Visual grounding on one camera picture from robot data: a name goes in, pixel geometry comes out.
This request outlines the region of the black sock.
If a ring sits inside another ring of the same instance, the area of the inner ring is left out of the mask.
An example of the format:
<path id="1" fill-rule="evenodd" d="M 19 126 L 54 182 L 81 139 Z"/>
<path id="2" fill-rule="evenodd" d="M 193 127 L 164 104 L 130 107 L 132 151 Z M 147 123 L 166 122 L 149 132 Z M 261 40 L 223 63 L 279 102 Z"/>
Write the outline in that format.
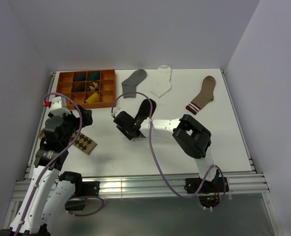
<path id="1" fill-rule="evenodd" d="M 152 116 L 156 109 L 156 102 L 152 99 L 144 99 L 139 107 L 138 113 L 135 116 L 135 123 L 141 124 L 149 116 Z"/>

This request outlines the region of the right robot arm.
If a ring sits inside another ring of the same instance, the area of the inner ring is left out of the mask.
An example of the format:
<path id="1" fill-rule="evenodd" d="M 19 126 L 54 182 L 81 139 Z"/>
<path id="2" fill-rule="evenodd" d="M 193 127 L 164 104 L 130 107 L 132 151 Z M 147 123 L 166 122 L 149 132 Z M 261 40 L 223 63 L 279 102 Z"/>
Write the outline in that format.
<path id="1" fill-rule="evenodd" d="M 148 138 L 151 141 L 154 136 L 174 138 L 184 153 L 195 160 L 202 189 L 210 192 L 217 187 L 217 168 L 210 149 L 211 132 L 195 118 L 188 114 L 176 119 L 150 119 L 148 115 L 133 118 L 121 109 L 111 116 L 129 140 Z"/>

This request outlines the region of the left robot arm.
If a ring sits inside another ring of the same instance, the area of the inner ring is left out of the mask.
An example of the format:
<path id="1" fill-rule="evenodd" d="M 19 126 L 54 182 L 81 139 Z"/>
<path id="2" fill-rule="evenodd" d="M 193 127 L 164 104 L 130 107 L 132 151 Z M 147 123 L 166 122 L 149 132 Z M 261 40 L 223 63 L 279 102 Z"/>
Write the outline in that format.
<path id="1" fill-rule="evenodd" d="M 45 122 L 40 148 L 35 155 L 34 171 L 23 203 L 8 229 L 0 236 L 48 236 L 51 220 L 71 196 L 84 190 L 79 173 L 65 172 L 59 179 L 56 192 L 49 196 L 58 178 L 68 148 L 79 136 L 81 128 L 92 125 L 92 111 L 77 106 L 79 117 L 65 105 L 52 102 Z"/>

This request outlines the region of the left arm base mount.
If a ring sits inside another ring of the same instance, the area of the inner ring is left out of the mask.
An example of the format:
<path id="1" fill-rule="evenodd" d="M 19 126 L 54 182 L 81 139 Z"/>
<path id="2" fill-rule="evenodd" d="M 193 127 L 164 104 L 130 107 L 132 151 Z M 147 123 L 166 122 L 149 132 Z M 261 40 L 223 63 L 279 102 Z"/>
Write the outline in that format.
<path id="1" fill-rule="evenodd" d="M 83 211 L 89 199 L 99 196 L 99 181 L 84 181 L 78 190 L 72 195 L 71 199 L 65 204 L 66 211 Z"/>

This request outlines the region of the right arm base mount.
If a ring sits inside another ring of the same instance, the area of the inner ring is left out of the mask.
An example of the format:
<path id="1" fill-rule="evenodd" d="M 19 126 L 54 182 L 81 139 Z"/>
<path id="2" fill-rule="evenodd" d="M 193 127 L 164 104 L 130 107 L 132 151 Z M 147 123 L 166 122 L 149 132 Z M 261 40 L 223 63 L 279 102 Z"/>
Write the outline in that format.
<path id="1" fill-rule="evenodd" d="M 185 186 L 184 189 L 187 194 L 193 194 L 199 188 L 202 182 L 201 178 L 187 178 L 185 179 Z M 229 185 L 227 178 L 225 177 L 224 180 L 219 177 L 216 180 L 210 182 L 205 181 L 199 191 L 199 194 L 210 194 L 210 193 L 224 193 L 229 191 Z"/>

